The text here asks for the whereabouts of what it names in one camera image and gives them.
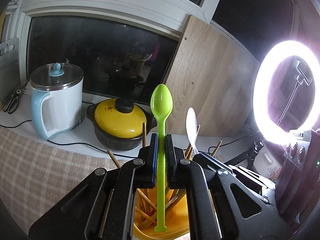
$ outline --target kettle handle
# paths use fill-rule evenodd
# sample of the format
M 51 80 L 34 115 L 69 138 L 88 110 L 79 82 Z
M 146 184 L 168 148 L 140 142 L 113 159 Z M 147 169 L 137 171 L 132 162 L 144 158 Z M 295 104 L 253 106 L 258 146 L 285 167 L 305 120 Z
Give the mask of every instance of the kettle handle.
M 43 116 L 42 116 L 42 105 L 43 102 L 49 99 L 49 93 L 46 91 L 33 90 L 31 96 L 31 115 L 32 124 L 38 134 L 42 139 L 48 140 L 48 131 L 44 126 Z

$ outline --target knob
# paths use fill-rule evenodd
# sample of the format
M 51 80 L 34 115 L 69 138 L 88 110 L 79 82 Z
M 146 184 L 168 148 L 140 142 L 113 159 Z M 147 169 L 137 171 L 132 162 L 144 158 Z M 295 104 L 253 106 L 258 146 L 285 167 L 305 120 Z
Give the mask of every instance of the knob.
M 306 149 L 304 146 L 302 146 L 299 150 L 299 154 L 298 154 L 298 162 L 302 162 L 304 155 L 305 155 Z
M 298 144 L 295 143 L 291 148 L 291 159 L 294 159 L 295 155 L 297 154 Z
M 118 98 L 115 101 L 115 108 L 121 113 L 129 114 L 133 111 L 134 104 L 129 99 Z
M 60 63 L 54 64 L 53 70 L 49 72 L 49 76 L 52 76 L 52 77 L 59 77 L 59 76 L 62 76 L 63 74 L 64 74 L 64 71 L 61 69 Z
M 290 146 L 291 146 L 291 144 L 290 144 L 290 143 L 288 143 L 288 144 L 286 145 L 285 150 L 286 150 L 286 152 L 287 152 L 287 153 L 289 153 L 289 151 L 290 151 Z

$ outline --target windowsill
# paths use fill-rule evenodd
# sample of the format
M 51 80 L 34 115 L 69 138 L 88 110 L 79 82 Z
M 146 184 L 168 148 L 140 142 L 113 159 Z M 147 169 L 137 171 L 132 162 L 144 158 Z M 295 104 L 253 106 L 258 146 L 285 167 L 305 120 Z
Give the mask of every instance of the windowsill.
M 16 112 L 13 114 L 4 113 L 3 111 L 0 112 L 0 124 L 5 126 L 15 126 L 25 120 L 31 119 L 31 107 L 30 107 L 30 100 L 31 96 L 27 94 L 23 94 L 20 97 L 20 104 Z M 99 152 L 98 150 L 95 150 L 89 146 L 86 145 L 70 145 L 70 146 L 59 146 L 52 144 L 46 140 L 43 140 L 40 138 L 40 136 L 37 134 L 37 132 L 34 130 L 31 122 L 26 122 L 22 124 L 21 126 L 17 128 L 12 129 L 15 133 L 24 136 L 26 138 L 32 139 L 39 143 L 44 143 L 49 146 L 54 146 L 62 150 L 66 151 L 72 151 L 84 155 L 91 155 L 94 157 L 99 158 L 109 158 L 109 156 L 103 152 Z M 246 134 L 249 134 L 250 130 L 243 130 L 238 135 L 237 138 Z M 147 135 L 147 145 L 150 142 L 151 134 L 149 133 Z M 189 141 L 188 137 L 186 135 L 178 135 L 173 134 L 172 135 L 173 144 L 175 147 L 179 147 L 182 149 L 186 149 Z M 207 137 L 207 136 L 199 136 L 197 138 L 197 147 L 200 151 L 207 151 L 209 146 L 216 145 L 219 140 L 222 140 L 223 143 L 227 143 L 229 141 L 232 141 L 232 138 L 220 138 L 220 137 Z M 91 121 L 87 118 L 84 118 L 83 122 L 75 127 L 74 129 L 59 134 L 55 136 L 54 138 L 51 138 L 51 141 L 66 144 L 66 143 L 74 143 L 74 142 L 85 142 L 89 143 L 91 145 L 94 145 L 95 147 L 98 147 L 102 150 L 108 150 L 107 147 L 103 146 L 98 139 L 95 136 L 94 128 L 91 123 Z M 221 161 L 225 162 L 240 153 L 246 151 L 248 147 L 251 145 L 251 140 L 240 140 L 237 141 L 227 147 L 222 147 L 219 149 L 216 157 L 220 159 Z M 115 151 L 112 150 L 113 153 L 126 155 L 130 157 L 137 157 L 139 153 L 139 149 L 141 148 L 141 144 L 136 147 L 135 149 L 132 149 L 130 151 Z M 129 158 L 124 157 L 118 157 L 118 159 L 126 159 L 129 160 Z

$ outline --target checkered tablecloth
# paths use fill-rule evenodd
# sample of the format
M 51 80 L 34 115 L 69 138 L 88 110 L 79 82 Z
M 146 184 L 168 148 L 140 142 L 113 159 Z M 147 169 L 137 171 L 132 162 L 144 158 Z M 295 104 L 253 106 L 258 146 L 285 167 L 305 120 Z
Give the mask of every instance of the checkered tablecloth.
M 0 198 L 26 234 L 37 219 L 99 167 L 116 169 L 110 159 L 60 150 L 0 127 Z

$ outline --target pot handle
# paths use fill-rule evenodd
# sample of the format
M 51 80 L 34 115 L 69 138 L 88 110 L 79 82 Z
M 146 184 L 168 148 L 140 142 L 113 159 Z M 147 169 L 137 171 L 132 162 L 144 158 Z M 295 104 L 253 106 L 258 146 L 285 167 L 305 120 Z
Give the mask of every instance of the pot handle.
M 85 112 L 85 116 L 86 116 L 91 122 L 93 122 L 93 119 L 94 119 L 94 117 L 93 117 L 94 107 L 95 107 L 95 105 L 90 105 L 90 106 L 88 106 L 87 111 Z
M 153 128 L 155 128 L 157 126 L 156 118 L 152 114 L 150 114 L 150 118 L 151 118 L 151 120 L 149 122 L 149 127 L 147 129 L 147 134 L 151 131 L 151 129 L 153 129 Z

